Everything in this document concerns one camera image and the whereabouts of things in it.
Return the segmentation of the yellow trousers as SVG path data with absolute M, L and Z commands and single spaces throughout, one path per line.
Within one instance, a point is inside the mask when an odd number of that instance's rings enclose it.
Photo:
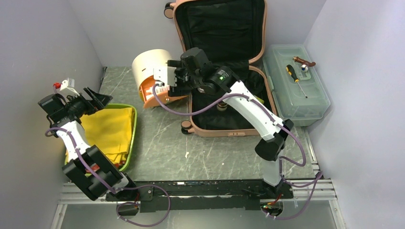
M 80 118 L 90 146 L 96 145 L 114 163 L 127 161 L 132 142 L 132 107 L 103 109 Z

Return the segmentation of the cream cylindrical drawer cabinet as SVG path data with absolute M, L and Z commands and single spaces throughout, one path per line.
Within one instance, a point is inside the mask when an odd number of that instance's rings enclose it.
M 143 102 L 143 108 L 153 108 L 160 106 L 153 95 L 154 68 L 167 66 L 167 61 L 172 56 L 164 49 L 153 49 L 139 54 L 132 63 L 134 79 L 138 86 L 139 97 Z

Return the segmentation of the gold band cream jar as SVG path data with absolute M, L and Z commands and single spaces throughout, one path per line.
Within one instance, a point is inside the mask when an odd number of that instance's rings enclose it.
M 223 101 L 217 103 L 217 105 L 216 105 L 217 110 L 220 112 L 225 111 L 227 109 L 227 107 L 228 107 L 228 104 Z

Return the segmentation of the pink hard-shell suitcase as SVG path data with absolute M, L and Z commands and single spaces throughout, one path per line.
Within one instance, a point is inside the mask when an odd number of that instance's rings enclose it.
M 255 66 L 265 52 L 267 2 L 264 0 L 175 0 L 164 16 L 173 19 L 184 51 L 198 47 L 217 67 L 230 67 L 248 90 L 277 111 L 265 73 Z M 216 105 L 181 123 L 185 135 L 226 137 L 256 135 L 235 109 Z

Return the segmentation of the red white patterned cloth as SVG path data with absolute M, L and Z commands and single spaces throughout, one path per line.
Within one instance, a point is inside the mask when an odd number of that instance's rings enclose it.
M 114 163 L 114 166 L 115 166 L 116 168 L 120 169 L 124 164 L 125 164 L 125 161 L 120 161 L 119 163 Z M 99 168 L 100 168 L 100 167 L 99 167 L 98 165 L 96 165 L 96 164 L 94 164 L 93 166 L 91 166 L 91 169 L 92 169 L 93 171 L 97 171 Z M 89 173 L 89 174 L 90 174 L 90 170 L 85 169 L 85 171 L 86 171 L 86 173 Z

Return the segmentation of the green plastic tray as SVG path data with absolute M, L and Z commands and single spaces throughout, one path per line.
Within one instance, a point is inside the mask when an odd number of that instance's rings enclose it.
M 128 104 L 109 104 L 79 121 L 66 120 L 61 128 L 70 131 L 80 153 L 96 145 L 123 172 L 129 165 L 137 121 L 136 109 Z

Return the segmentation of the yellow green tube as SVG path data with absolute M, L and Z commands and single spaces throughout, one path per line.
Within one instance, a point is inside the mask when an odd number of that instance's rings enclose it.
M 264 100 L 262 100 L 261 98 L 259 98 L 259 97 L 255 97 L 261 104 L 264 104 Z

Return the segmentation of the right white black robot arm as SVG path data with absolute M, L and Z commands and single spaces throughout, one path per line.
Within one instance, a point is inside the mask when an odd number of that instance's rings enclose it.
M 281 152 L 294 126 L 272 113 L 248 90 L 240 77 L 228 66 L 216 67 L 205 52 L 197 47 L 184 52 L 179 60 L 168 60 L 155 77 L 170 86 L 169 95 L 178 96 L 196 89 L 215 96 L 235 109 L 259 133 L 261 140 L 255 152 L 265 160 L 263 192 L 275 198 L 282 190 Z

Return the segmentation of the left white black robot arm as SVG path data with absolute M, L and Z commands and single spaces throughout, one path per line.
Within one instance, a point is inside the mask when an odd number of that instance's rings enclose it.
M 137 186 L 96 145 L 89 145 L 80 120 L 83 115 L 104 109 L 113 97 L 96 93 L 88 87 L 84 91 L 90 99 L 81 93 L 68 96 L 53 93 L 38 102 L 50 123 L 45 135 L 63 140 L 70 156 L 62 167 L 63 173 L 89 199 L 97 200 L 109 192 L 119 194 L 124 200 L 132 200 L 137 194 Z

